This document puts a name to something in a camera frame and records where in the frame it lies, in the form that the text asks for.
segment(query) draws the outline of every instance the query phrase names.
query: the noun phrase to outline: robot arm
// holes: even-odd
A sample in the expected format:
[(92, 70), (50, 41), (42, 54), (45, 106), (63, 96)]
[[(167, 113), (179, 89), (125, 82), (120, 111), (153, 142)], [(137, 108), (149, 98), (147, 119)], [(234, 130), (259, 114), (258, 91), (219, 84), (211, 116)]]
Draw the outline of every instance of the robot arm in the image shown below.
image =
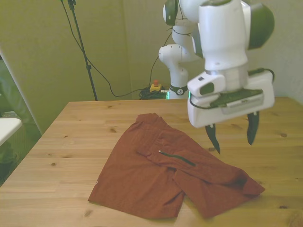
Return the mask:
[(197, 128), (206, 127), (218, 152), (215, 123), (248, 115), (248, 140), (257, 132), (259, 111), (274, 104), (273, 75), (250, 75), (246, 51), (261, 47), (271, 36), (274, 17), (262, 4), (241, 0), (168, 0), (164, 16), (178, 23), (177, 10), (191, 23), (194, 53), (205, 58), (205, 72), (188, 82), (188, 116)]

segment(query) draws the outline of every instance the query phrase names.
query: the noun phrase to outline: zipper pocket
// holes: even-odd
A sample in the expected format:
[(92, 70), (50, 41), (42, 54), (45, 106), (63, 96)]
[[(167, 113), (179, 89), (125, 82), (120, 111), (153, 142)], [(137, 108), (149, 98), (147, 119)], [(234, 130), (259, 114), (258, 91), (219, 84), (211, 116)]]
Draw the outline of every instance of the zipper pocket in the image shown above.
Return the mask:
[(174, 157), (174, 158), (181, 159), (182, 161), (184, 161), (184, 162), (190, 164), (191, 166), (196, 166), (195, 163), (189, 161), (188, 159), (186, 159), (186, 158), (184, 158), (184, 157), (182, 157), (182, 156), (179, 156), (179, 155), (169, 155), (169, 154), (166, 154), (166, 153), (162, 152), (161, 150), (159, 150), (159, 153), (162, 154), (162, 155), (165, 155), (165, 156), (167, 156), (167, 157)]

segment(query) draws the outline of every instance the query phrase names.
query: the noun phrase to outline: wall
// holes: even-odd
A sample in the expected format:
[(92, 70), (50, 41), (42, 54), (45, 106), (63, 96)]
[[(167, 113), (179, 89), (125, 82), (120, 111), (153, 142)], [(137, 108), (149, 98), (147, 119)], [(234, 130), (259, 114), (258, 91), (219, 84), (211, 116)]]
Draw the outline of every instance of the wall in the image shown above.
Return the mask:
[[(87, 55), (116, 93), (129, 92), (122, 1), (77, 0), (75, 7)], [(0, 52), (42, 132), (69, 101), (93, 100), (83, 55), (59, 0), (0, 1)], [(93, 78), (99, 99), (114, 99), (94, 70)]]
[[(169, 28), (163, 20), (162, 9), (166, 0), (124, 0), (128, 61), (132, 89), (148, 84), (152, 64), (163, 45)], [(302, 0), (251, 0), (262, 2), (274, 13), (275, 31), (261, 48), (248, 52), (249, 68), (265, 67), (276, 72), (274, 83), (277, 96), (290, 96), (303, 102), (301, 58), (303, 53), (303, 1)], [(198, 75), (204, 61), (185, 64), (190, 77)], [(158, 61), (153, 79), (169, 84), (169, 71)]]
[[(164, 45), (171, 30), (163, 19), (162, 10), (166, 0), (124, 0), (125, 27), (128, 48), (128, 63), (132, 89), (148, 85), (150, 72), (159, 49)], [(172, 38), (168, 44), (174, 44)], [(189, 72), (190, 79), (203, 71), (204, 61), (183, 64)], [(170, 74), (167, 67), (157, 61), (152, 81), (159, 79), (162, 84), (170, 84)]]
[(276, 27), (270, 40), (249, 52), (250, 67), (268, 67), (276, 72), (275, 92), (303, 104), (303, 1), (253, 0), (263, 2), (274, 13)]
[[(162, 18), (165, 1), (77, 0), (76, 14), (87, 54), (116, 93), (148, 85), (152, 64), (170, 33)], [(249, 52), (250, 68), (273, 69), (276, 95), (303, 102), (303, 1), (261, 2), (273, 10), (276, 28), (263, 48)], [(93, 100), (83, 56), (59, 0), (0, 1), (0, 51), (42, 132), (67, 102)], [(185, 67), (192, 78), (203, 71), (204, 61)], [(115, 99), (107, 83), (92, 72), (99, 99)], [(160, 61), (152, 78), (169, 84), (169, 71)], [(132, 97), (137, 98), (137, 93), (118, 99)]]

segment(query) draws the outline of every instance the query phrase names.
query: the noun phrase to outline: wooden table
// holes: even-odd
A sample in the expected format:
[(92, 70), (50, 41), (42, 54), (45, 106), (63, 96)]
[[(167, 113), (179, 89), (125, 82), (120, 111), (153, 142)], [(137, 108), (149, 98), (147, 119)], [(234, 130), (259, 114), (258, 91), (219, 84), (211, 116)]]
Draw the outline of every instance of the wooden table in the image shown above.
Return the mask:
[[(222, 161), (244, 169), (266, 191), (204, 220), (185, 198), (177, 219), (146, 220), (87, 202), (103, 165), (137, 115), (157, 113)], [(0, 188), (1, 227), (286, 227), (303, 209), (303, 107), (278, 98), (262, 111), (253, 146), (248, 121), (217, 125), (221, 155), (187, 118), (184, 100), (69, 103)]]

